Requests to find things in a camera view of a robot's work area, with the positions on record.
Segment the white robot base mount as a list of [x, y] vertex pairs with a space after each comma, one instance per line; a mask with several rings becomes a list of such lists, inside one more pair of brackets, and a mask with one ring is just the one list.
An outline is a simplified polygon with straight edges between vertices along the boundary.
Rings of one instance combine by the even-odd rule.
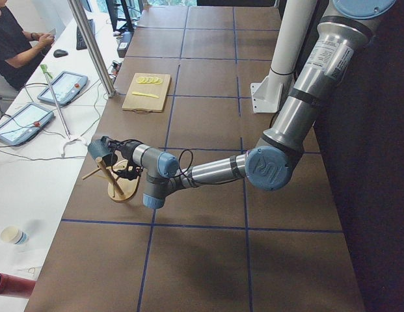
[[316, 0], [286, 1], [269, 73], [250, 85], [253, 112], [276, 113], [286, 101], [316, 5]]

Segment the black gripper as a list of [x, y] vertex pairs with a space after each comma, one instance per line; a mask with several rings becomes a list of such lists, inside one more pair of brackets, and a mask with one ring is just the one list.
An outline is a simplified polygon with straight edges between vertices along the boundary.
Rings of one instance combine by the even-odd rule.
[[141, 176], [142, 168], [134, 162], [133, 152], [142, 144], [141, 141], [136, 139], [127, 139], [123, 141], [113, 140], [108, 136], [102, 136], [100, 138], [102, 146], [106, 149], [112, 150], [112, 152], [119, 151], [124, 160], [127, 160], [126, 167], [120, 170], [113, 171], [119, 178], [133, 181]]

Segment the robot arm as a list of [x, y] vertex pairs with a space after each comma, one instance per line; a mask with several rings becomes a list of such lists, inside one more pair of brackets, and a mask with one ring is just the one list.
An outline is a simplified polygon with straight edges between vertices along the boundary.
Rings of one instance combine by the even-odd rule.
[[296, 79], [291, 78], [310, 26], [315, 1], [289, 1], [269, 74], [251, 86], [259, 113], [273, 112], [276, 120], [265, 129], [254, 148], [242, 155], [180, 168], [172, 154], [139, 140], [118, 141], [103, 136], [89, 151], [102, 149], [108, 164], [118, 155], [127, 162], [116, 175], [133, 181], [146, 177], [143, 203], [164, 206], [168, 195], [202, 185], [221, 185], [248, 179], [256, 188], [284, 187], [304, 153], [303, 142], [322, 103], [340, 83], [355, 52], [367, 46], [393, 1], [329, 1], [318, 25], [318, 38]]

